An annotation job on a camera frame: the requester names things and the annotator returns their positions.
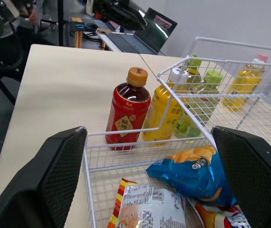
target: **hand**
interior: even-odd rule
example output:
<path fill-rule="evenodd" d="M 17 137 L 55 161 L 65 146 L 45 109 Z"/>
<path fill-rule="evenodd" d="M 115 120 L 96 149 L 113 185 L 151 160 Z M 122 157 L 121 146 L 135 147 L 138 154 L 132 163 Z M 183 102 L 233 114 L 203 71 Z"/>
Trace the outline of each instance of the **hand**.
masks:
<path fill-rule="evenodd" d="M 39 17 L 38 17 L 38 12 L 37 12 L 37 8 L 32 8 L 30 10 L 31 14 L 29 16 L 29 20 L 28 23 L 29 25 L 38 25 L 39 24 Z"/>

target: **snack package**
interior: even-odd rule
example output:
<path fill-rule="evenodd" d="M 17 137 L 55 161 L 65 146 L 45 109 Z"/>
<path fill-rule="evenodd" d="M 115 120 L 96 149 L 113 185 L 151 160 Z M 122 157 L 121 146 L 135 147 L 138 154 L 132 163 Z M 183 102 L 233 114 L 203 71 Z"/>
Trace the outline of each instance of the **snack package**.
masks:
<path fill-rule="evenodd" d="M 185 197 L 217 206 L 231 207 L 237 203 L 219 154 L 211 146 L 179 151 L 152 164 L 146 171 Z"/>
<path fill-rule="evenodd" d="M 107 228 L 186 228 L 184 211 L 180 194 L 122 179 Z"/>
<path fill-rule="evenodd" d="M 205 228 L 251 228 L 238 206 L 230 208 L 209 207 L 190 200 Z"/>

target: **wire shelf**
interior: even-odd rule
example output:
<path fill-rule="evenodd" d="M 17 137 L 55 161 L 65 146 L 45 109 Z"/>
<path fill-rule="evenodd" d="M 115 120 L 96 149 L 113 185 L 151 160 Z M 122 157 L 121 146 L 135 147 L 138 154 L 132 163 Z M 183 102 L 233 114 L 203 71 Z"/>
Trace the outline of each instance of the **wire shelf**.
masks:
<path fill-rule="evenodd" d="M 145 171 L 147 168 L 148 165 L 138 165 L 90 173 L 96 228 L 107 227 L 122 178 L 174 191 L 174 189 L 168 188 L 166 184 L 159 182 L 157 179 L 149 178 Z M 189 203 L 185 207 L 185 217 L 186 227 L 203 228 Z"/>
<path fill-rule="evenodd" d="M 197 38 L 190 48 L 193 53 L 198 40 L 231 44 L 247 48 L 260 48 L 270 51 L 271 47 L 242 44 L 237 42 Z M 189 76 L 184 71 L 194 67 L 194 60 L 200 60 L 198 68 L 200 76 Z M 246 66 L 255 64 L 256 74 L 252 77 L 239 77 Z M 222 75 L 221 82 L 204 80 L 208 71 L 218 72 Z M 121 178 L 136 181 L 142 184 L 151 184 L 156 187 L 167 188 L 155 178 L 149 178 L 146 169 L 150 164 L 174 152 L 212 145 L 216 148 L 211 130 L 219 125 L 252 133 L 264 138 L 271 145 L 271 63 L 253 63 L 249 61 L 236 61 L 226 59 L 210 59 L 189 57 L 182 59 L 168 69 L 162 71 L 157 80 L 170 93 L 171 97 L 165 114 L 172 99 L 175 99 L 186 114 L 201 131 L 198 137 L 172 139 L 154 142 L 120 143 L 120 144 L 90 144 L 92 137 L 105 134 L 121 133 L 91 133 L 88 134 L 88 144 L 84 150 L 83 171 L 86 177 L 86 196 L 91 228 L 105 228 L 115 205 L 117 189 Z M 198 86 L 212 86 L 213 89 L 198 92 Z M 142 130 L 129 130 L 124 133 L 140 132 Z M 188 228 L 201 228 L 201 223 L 192 207 L 186 210 Z"/>

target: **white wall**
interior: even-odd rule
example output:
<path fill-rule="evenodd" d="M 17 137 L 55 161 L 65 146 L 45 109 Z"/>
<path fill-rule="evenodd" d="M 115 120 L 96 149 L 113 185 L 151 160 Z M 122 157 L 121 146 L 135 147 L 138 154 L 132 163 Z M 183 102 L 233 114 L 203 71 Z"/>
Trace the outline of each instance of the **white wall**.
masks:
<path fill-rule="evenodd" d="M 151 7 L 178 23 L 161 50 L 168 56 L 186 56 L 191 42 L 197 36 L 271 46 L 270 0 L 135 0 L 135 2 L 144 10 Z M 205 49 L 204 52 L 204 55 L 211 54 L 211 50 Z M 227 58 L 243 59 L 242 52 L 243 50 L 237 50 L 225 54 Z"/>

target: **cable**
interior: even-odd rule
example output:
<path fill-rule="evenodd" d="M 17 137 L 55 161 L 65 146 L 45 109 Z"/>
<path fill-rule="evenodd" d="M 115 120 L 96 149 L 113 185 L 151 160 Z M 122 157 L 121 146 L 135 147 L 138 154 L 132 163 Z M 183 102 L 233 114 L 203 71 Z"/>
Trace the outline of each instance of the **cable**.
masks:
<path fill-rule="evenodd" d="M 15 69 L 16 67 L 18 67 L 22 61 L 24 60 L 24 51 L 22 50 L 22 46 L 21 46 L 21 42 L 20 42 L 20 39 L 18 37 L 18 34 L 16 33 L 16 30 L 14 28 L 14 26 L 12 25 L 11 22 L 9 22 L 9 25 L 13 31 L 13 35 L 15 36 L 16 40 L 17 40 L 17 43 L 18 43 L 18 49 L 19 49 L 19 59 L 12 65 L 7 65 L 7 66 L 1 66 L 0 65 L 0 70 L 12 70 L 12 69 Z"/>
<path fill-rule="evenodd" d="M 91 37 L 87 36 L 85 33 L 83 33 L 83 36 L 84 36 L 87 40 L 90 40 L 90 41 L 93 41 L 93 42 L 101 42 L 101 41 L 102 41 L 101 39 L 98 39 L 98 38 L 91 38 Z"/>

